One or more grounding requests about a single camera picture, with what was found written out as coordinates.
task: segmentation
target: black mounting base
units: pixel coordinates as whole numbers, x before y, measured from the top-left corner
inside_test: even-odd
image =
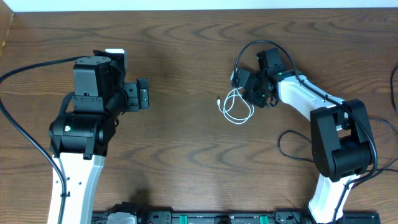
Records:
[[[137,224],[314,224],[308,213],[300,210],[278,209],[274,212],[175,212],[171,208],[147,207],[123,202],[108,212],[93,213],[91,224],[105,224],[116,212],[136,216]],[[337,224],[381,224],[373,212],[345,212]]]

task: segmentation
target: wooden table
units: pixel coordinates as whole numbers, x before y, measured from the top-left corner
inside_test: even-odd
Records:
[[[6,44],[5,40],[7,39],[13,16],[14,13],[8,8],[6,3],[0,1],[0,56],[2,48]]]
[[[274,40],[320,88],[359,98],[371,116],[398,125],[389,95],[390,72],[398,62],[397,30],[397,9],[18,13],[0,72],[121,47],[129,54],[126,80],[149,79],[150,109],[120,116],[95,210],[122,201],[175,210],[303,208],[318,171],[281,156],[277,137],[285,129],[309,136],[309,122],[283,104],[256,109],[241,126],[218,111],[216,97],[230,91],[238,53],[252,40]],[[256,53],[269,47],[251,47],[241,65],[257,68]],[[11,114],[46,149],[49,125],[73,90],[72,68],[73,62],[37,68],[6,80],[0,89]],[[246,113],[244,107],[236,110]],[[0,118],[0,222],[46,222],[52,170]],[[383,166],[398,154],[397,134],[371,124]],[[311,155],[308,143],[296,136],[286,136],[282,147],[292,155]],[[383,223],[397,223],[397,178],[385,172],[358,187],[345,210],[375,210]]]

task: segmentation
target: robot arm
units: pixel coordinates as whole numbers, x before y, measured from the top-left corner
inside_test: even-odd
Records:
[[[323,90],[310,83],[304,75],[300,76],[307,85],[323,95],[327,94]],[[295,76],[285,78],[279,82],[278,86],[279,97],[283,103],[293,106],[298,112],[305,116],[310,121],[310,112],[318,108],[332,108],[335,105],[323,100],[320,96],[314,94],[308,88],[300,85]],[[334,96],[329,96],[336,102],[342,103],[344,100]],[[336,127],[336,130],[341,130],[341,125]],[[349,175],[341,178],[337,182],[332,182],[330,178],[319,175],[317,188],[315,194],[308,204],[311,216],[316,223],[330,223],[333,219],[335,208],[337,207],[340,195],[344,191],[345,183],[349,180],[357,179],[360,175]],[[341,203],[336,218],[343,216],[343,206],[347,199],[350,190],[347,190],[343,202]]]
[[[372,164],[368,139],[340,107],[301,85],[293,71],[285,69],[277,48],[259,52],[257,60],[260,70],[256,73],[237,70],[232,86],[244,88],[243,98],[260,108],[276,107],[281,101],[293,106],[310,121],[312,155],[320,176],[308,208],[313,222],[330,223],[345,183],[359,178]],[[298,76],[310,88],[322,95],[327,94],[310,83],[302,73],[299,72]],[[361,101],[328,97],[359,118],[372,137],[368,114]],[[351,134],[339,138],[337,131],[341,129],[351,130]],[[342,208],[348,193],[349,190],[336,218],[343,216]]]
[[[62,223],[91,223],[96,185],[104,166],[108,143],[124,112],[148,109],[146,79],[124,82],[127,54],[123,49],[94,51],[95,56],[76,60],[75,92],[63,101],[50,126],[53,159],[67,180],[67,195],[53,170],[48,224],[57,223],[62,197],[66,197]],[[74,111],[66,113],[72,100]]]

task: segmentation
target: green connector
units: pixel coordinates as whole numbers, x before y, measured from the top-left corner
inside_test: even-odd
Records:
[[[268,224],[268,217],[267,216],[261,216],[260,217],[260,224]]]
[[[188,216],[187,215],[180,215],[180,224],[188,224]]]

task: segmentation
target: black bracket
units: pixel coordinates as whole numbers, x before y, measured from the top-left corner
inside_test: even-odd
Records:
[[[50,126],[51,150],[106,156],[108,143],[116,133],[118,116],[124,112],[148,109],[148,80],[125,83],[124,54],[94,51],[95,56],[76,60],[73,67],[75,94],[65,97],[73,102],[73,112],[60,113]]]
[[[360,100],[344,101],[364,125],[373,140],[365,105]],[[312,156],[319,172],[333,182],[341,178],[363,174],[373,163],[369,140],[358,124],[340,107],[319,108],[310,112]],[[336,127],[351,130],[351,134],[339,138]]]
[[[259,52],[257,61],[260,70],[252,73],[238,69],[233,77],[232,86],[243,87],[243,98],[255,106],[276,107],[280,100],[278,82],[294,74],[291,70],[286,70],[278,48]]]

